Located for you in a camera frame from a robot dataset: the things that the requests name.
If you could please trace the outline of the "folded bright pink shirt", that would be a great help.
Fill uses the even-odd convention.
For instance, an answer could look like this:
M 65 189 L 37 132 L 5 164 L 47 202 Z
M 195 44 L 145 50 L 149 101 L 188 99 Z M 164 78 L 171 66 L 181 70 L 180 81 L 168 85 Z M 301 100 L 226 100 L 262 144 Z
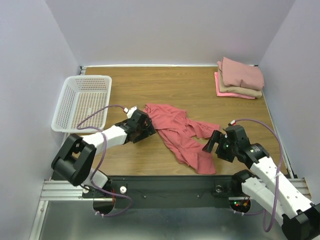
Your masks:
M 215 87 L 216 87 L 216 95 L 218 97 L 233 97 L 233 98 L 241 98 L 241 99 L 248 99 L 248 100 L 254 100 L 254 97 L 246 96 L 238 93 L 228 93 L 228 92 L 220 92 L 220 85 L 219 85 L 219 74 L 218 72 L 214 73 L 214 79 L 215 79 Z

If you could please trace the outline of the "folded tan shirt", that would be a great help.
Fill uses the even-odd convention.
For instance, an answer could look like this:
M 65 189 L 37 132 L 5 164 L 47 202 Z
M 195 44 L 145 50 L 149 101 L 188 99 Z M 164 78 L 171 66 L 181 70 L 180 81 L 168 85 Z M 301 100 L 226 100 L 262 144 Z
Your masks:
M 249 89 L 240 86 L 226 86 L 223 82 L 221 70 L 218 70 L 218 89 L 223 94 L 238 94 L 257 99 L 261 98 L 263 95 L 261 90 Z

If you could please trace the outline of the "folded dusty pink shirt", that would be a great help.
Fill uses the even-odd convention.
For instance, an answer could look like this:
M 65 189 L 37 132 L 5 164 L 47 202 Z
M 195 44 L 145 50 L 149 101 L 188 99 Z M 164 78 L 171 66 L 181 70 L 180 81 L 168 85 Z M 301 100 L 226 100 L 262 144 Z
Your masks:
M 227 87 L 261 91 L 265 86 L 263 74 L 257 66 L 247 65 L 227 57 L 223 57 L 217 65 L 221 70 L 222 81 Z

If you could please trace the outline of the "red t-shirt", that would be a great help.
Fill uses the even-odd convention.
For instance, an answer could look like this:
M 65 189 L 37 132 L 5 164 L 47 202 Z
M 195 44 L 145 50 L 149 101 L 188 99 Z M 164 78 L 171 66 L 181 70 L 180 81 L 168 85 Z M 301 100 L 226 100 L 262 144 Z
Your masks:
M 220 125 L 195 121 L 187 112 L 168 104 L 147 103 L 143 110 L 148 114 L 165 146 L 175 155 L 180 164 L 185 164 L 202 175 L 214 175 L 216 168 L 210 153 L 203 151 L 198 139 L 209 139 Z

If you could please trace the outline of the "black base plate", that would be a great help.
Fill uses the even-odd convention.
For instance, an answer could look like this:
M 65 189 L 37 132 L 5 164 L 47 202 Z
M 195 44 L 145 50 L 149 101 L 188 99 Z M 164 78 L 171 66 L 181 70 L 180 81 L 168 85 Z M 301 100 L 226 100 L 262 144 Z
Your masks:
M 92 186 L 82 197 L 93 199 L 103 210 L 168 208 L 232 208 L 248 212 L 251 199 L 232 191 L 230 175 L 111 176 L 103 187 L 119 194 L 125 187 L 129 199 L 113 197 Z

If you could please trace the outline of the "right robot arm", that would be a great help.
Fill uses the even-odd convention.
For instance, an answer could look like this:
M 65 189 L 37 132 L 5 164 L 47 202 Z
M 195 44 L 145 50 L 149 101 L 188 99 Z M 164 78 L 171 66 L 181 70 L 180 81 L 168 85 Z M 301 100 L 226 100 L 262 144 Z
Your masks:
M 312 240 L 320 235 L 320 206 L 304 196 L 274 163 L 259 143 L 251 143 L 245 129 L 232 122 L 224 132 L 214 130 L 203 151 L 214 145 L 219 159 L 237 159 L 247 168 L 231 177 L 230 189 L 235 195 L 246 195 L 270 213 L 288 240 Z

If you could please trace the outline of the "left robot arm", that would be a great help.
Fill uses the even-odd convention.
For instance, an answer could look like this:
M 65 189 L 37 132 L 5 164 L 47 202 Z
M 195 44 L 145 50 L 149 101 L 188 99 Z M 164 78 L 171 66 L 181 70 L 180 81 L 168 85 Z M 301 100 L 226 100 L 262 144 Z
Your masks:
M 156 133 L 147 113 L 133 107 L 126 115 L 127 119 L 106 130 L 98 129 L 96 133 L 85 136 L 70 134 L 51 163 L 53 179 L 81 187 L 85 193 L 95 191 L 100 197 L 126 198 L 125 186 L 120 188 L 120 193 L 115 193 L 108 177 L 92 167 L 96 155 L 104 157 L 107 149 L 130 142 L 135 144 Z

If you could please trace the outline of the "aluminium frame rail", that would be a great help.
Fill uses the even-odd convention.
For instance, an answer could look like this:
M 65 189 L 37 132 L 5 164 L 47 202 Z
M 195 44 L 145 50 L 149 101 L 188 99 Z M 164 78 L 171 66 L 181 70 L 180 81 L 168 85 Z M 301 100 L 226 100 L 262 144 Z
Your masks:
M 259 205 L 248 216 L 225 208 L 130 209 L 116 217 L 94 214 L 93 202 L 67 181 L 45 181 L 32 240 L 283 240 L 280 226 L 263 229 Z

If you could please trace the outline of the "white perforated plastic basket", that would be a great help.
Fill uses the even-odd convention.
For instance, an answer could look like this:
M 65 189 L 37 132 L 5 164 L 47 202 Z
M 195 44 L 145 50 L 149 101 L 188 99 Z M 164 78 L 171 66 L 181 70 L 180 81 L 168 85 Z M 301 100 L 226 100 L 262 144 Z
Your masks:
M 105 109 L 87 121 L 80 129 L 77 125 L 88 116 L 109 105 L 112 89 L 112 78 L 107 75 L 77 75 L 67 77 L 63 83 L 51 129 L 61 133 L 87 134 L 94 133 L 95 127 L 105 127 L 108 110 Z

